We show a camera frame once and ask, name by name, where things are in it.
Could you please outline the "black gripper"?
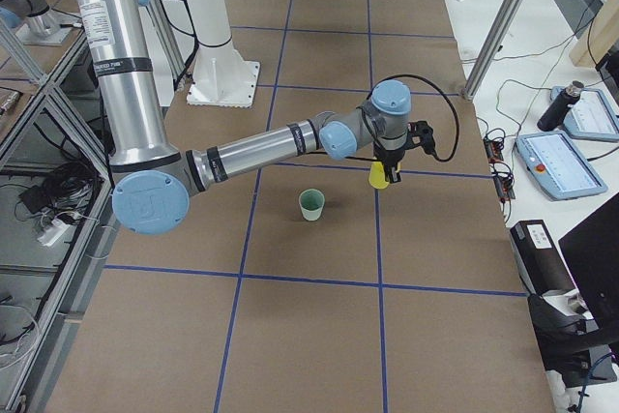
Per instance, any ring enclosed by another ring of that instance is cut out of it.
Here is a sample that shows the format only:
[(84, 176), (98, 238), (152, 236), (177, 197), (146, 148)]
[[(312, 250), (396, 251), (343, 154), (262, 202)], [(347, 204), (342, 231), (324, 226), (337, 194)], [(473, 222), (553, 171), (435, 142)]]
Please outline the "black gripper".
[(401, 181), (400, 162), (406, 152), (406, 143), (405, 134), (395, 138), (379, 137), (374, 142), (374, 156), (382, 163), (386, 182), (399, 183)]

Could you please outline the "grey robot base arm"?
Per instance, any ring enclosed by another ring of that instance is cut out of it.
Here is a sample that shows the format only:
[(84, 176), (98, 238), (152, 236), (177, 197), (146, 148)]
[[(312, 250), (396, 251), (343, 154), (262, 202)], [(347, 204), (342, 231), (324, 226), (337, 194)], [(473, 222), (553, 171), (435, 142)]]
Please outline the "grey robot base arm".
[(82, 26), (79, 16), (56, 12), (46, 0), (1, 0), (1, 22), (29, 45), (59, 46)]

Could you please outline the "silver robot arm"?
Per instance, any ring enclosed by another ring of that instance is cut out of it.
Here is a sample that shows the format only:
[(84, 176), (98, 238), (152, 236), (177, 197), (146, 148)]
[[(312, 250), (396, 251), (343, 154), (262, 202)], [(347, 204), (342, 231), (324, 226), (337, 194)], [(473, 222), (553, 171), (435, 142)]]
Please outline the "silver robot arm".
[(193, 195), (232, 177), (324, 149), (335, 160), (371, 146), (386, 179), (412, 145), (408, 87), (379, 83), (349, 113), (323, 112), (197, 150), (198, 132), (229, 133), (229, 107), (251, 106), (260, 66), (235, 49), (224, 0), (187, 0), (197, 36), (193, 83), (162, 115), (138, 0), (76, 0), (115, 144), (110, 161), (116, 219), (139, 234), (177, 227)]

